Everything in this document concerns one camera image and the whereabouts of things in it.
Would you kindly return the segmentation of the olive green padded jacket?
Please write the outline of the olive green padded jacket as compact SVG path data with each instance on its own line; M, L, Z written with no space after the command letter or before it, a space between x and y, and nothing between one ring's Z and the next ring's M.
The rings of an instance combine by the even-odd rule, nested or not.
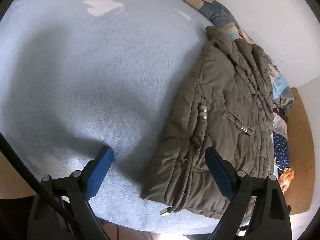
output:
M181 83L142 186L143 199L171 212L219 219L228 206L205 163L209 147L237 170L264 178L273 171L273 95L263 49L222 28Z

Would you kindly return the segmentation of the orange patterned cloth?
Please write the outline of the orange patterned cloth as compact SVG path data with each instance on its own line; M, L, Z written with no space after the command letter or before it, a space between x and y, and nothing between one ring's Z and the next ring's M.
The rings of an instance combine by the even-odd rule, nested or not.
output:
M283 193L287 191L290 186L291 180L294 177L295 172L292 168L284 168L282 174L278 178L278 182Z

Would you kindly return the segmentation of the navy star pattern pillow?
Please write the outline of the navy star pattern pillow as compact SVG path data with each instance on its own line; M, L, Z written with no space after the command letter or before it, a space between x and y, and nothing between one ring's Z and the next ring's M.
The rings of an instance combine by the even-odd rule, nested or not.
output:
M284 171L285 168L290 168L291 164L287 124L278 113L273 113L272 142L275 166L281 171Z

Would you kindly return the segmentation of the wooden headboard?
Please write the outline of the wooden headboard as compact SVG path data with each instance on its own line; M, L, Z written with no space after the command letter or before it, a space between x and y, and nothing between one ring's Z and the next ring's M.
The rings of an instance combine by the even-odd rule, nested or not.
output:
M294 102L287 115L290 164L295 175L285 192L291 215L309 211L315 185L315 151L312 132L302 99L296 88L291 89Z

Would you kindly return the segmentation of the light blue fleece bed blanket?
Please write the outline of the light blue fleece bed blanket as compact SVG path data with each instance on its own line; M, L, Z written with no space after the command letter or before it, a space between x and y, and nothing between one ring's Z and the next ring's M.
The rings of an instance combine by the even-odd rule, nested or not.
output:
M114 162L90 200L102 219L202 234L217 220L143 200L146 168L171 104L207 41L182 0L14 0L1 20L1 133L37 179Z

